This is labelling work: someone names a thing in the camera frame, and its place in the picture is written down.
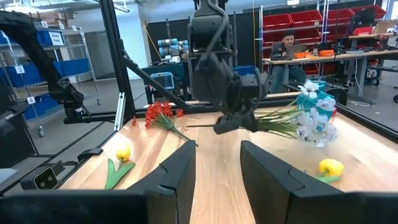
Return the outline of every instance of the person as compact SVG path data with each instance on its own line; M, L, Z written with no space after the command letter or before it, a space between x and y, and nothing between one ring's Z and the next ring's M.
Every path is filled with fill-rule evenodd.
M281 56L286 55L286 48L288 46L300 44L294 41L294 31L288 30L284 33L282 42L274 43L272 45L271 55L280 54ZM276 65L272 69L272 82L271 82L271 93L278 93L282 87L282 80L284 78L285 67L283 65ZM298 82L305 82L305 72L298 65L289 65L289 80L297 80Z

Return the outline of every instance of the workbench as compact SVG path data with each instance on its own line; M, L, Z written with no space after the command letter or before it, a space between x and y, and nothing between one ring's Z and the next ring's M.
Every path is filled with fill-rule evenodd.
M273 61L269 58L262 59L263 63L271 64L271 65L283 65L285 67L285 73L283 78L283 83L287 84L289 82L289 65L297 65L297 64L304 64L304 63L317 63L317 62L333 62L333 61L342 61L342 60L350 60L350 68L354 68L354 61L357 61L356 66L356 79L358 81L358 85L355 85L354 94L352 95L353 98L356 98L359 101L367 102L371 105L374 104L373 100L367 99L363 97L363 90L364 81L366 77L366 69L368 65L368 58L369 57L377 57L380 55L389 55L389 54L398 54L398 50L384 50L384 51L372 51L372 52L365 52L363 54L340 54L335 56L329 57L317 57L317 58L299 58L293 60L277 60ZM354 69L349 69L349 77L350 73L355 73Z
M257 112L275 109L262 108ZM326 148L244 129L216 135L212 128L187 127L214 124L219 115L190 114L175 120L176 128L198 144L190 223L254 223L241 175L239 152L242 140L252 141L299 170L307 170L311 176L319 174L318 163L322 159L341 161L345 171L332 186L344 191L398 191L397 144L339 112L331 119L338 129L338 138ZM107 159L112 159L117 167L116 150L129 144L130 160L136 166L116 186L116 189L126 189L154 170L184 142L164 129L146 129L143 119L138 119L136 126L129 121L102 146L102 154L91 157L60 189L104 189Z

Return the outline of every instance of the yellow tulip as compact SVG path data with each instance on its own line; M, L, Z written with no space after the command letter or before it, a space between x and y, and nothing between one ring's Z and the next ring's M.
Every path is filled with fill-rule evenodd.
M334 159L324 159L319 163L319 172L325 177L339 177L344 170L344 165Z
M116 158L121 162L128 161L130 159L130 145L126 144L124 147L119 148L116 151Z

